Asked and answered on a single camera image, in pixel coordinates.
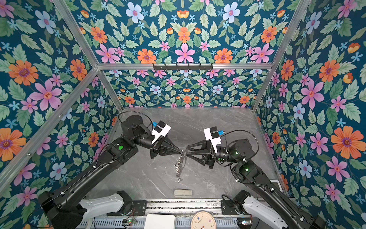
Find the aluminum frame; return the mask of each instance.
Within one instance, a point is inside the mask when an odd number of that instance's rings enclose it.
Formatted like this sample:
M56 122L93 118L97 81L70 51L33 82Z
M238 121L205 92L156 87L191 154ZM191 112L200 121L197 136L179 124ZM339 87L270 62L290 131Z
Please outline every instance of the aluminum frame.
M286 32L285 36L283 37L282 42L281 42L279 48L277 49L277 52L273 58L273 67L267 74L266 78L264 79L264 81L262 83L261 88L258 91L257 98L252 107L253 112L255 112L255 110L257 109L260 101L262 100L262 98L267 90L267 87L271 83L271 78L276 73L278 66L281 62L281 59L282 59L283 55L285 54L285 51L287 50L287 47L290 44L292 37L295 34L295 31L299 27L300 21L303 18L310 2L311 2L311 0L300 0L298 7L296 8L294 15L292 16L292 19L288 25L287 32Z

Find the small blue flower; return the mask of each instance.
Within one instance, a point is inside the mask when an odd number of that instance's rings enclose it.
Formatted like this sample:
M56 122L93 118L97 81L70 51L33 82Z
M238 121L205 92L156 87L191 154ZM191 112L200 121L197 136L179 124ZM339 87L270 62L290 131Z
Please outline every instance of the small blue flower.
M363 57L363 54L359 55L359 52L356 52L356 55L351 57L351 59L353 59L352 63L360 61L360 57Z
M15 109L19 109L19 105L20 103L15 103L15 101L13 101L13 104L9 104L9 107L12 107L13 111L15 111Z
M97 18L97 16L96 16L95 14L93 14L93 13L90 13L90 17L91 17L93 20L95 20L95 19Z
M176 20L178 20L178 19L177 19L177 15L173 15L173 14L172 14L172 18L171 18L171 19L175 22Z
M9 45L9 43L4 43L3 41L1 42L1 44L3 45L3 49L6 49L8 52L10 51L10 49L13 49L12 47L10 47Z
M53 70L53 72L54 72L55 74L56 74L56 73L58 74L58 73L60 72L60 70L59 70L59 69L57 69L57 67L56 67L56 66L55 66L52 70Z
M37 170L37 172L34 172L34 173L33 173L34 178L39 178L41 173L42 173L42 172L40 172L40 170L38 169L38 170Z
M341 126L341 127L343 127L343 125L346 123L346 122L343 122L342 118L340 118L339 121L337 120L336 122L338 123L337 126Z
M5 125L5 127L10 127L10 129L13 129L14 126L17 126L18 124L16 124L16 119L13 119L12 121L10 121L10 119L7 119L6 122L8 124Z
M146 11L145 9L142 9L142 12L141 12L145 17L148 15L148 11Z
M217 14L218 14L218 15L220 15L220 16L222 16L224 13L225 13L225 12L223 11L223 9L222 9L222 8L220 9L220 11L219 11L219 10L217 10Z
M194 20L194 19L196 19L194 16L195 16L195 15L189 15L189 20L190 20L191 22L193 22L193 20Z

